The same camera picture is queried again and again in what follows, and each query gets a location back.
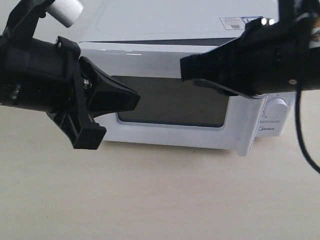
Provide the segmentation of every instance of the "microwave door handle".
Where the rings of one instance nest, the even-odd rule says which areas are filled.
[[[246,99],[251,102],[250,109],[240,140],[236,143],[237,153],[241,157],[245,157],[253,146],[267,99],[267,96],[260,99]]]

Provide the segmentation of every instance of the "midea logo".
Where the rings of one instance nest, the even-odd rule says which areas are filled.
[[[259,127],[259,131],[274,131],[275,129],[274,128],[271,128],[271,127],[264,127],[264,126],[261,126]]]

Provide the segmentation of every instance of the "black cable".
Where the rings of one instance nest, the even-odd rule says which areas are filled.
[[[298,86],[296,91],[296,100],[295,100],[295,128],[296,128],[296,135],[298,138],[298,143],[300,149],[302,151],[303,156],[305,157],[306,161],[310,166],[320,174],[320,167],[313,161],[312,157],[308,153],[306,148],[306,144],[303,138],[302,130],[301,130],[301,95],[302,95],[302,87]]]

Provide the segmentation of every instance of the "table surface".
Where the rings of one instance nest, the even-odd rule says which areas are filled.
[[[37,36],[67,33],[44,28]],[[303,132],[320,163],[319,104],[319,91],[304,94]],[[239,157],[129,143],[73,150],[45,113],[0,113],[0,239],[319,239],[320,176],[301,155],[293,114],[281,137]]]

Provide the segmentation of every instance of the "microwave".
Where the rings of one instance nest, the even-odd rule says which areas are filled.
[[[182,82],[180,59],[238,37],[245,23],[259,16],[277,20],[276,2],[183,3],[102,3],[79,43],[82,55],[134,89],[141,99],[134,111],[95,120],[107,129],[105,141],[236,150],[246,156],[255,138],[282,134],[295,93],[265,94],[257,99],[225,96],[192,81]]]

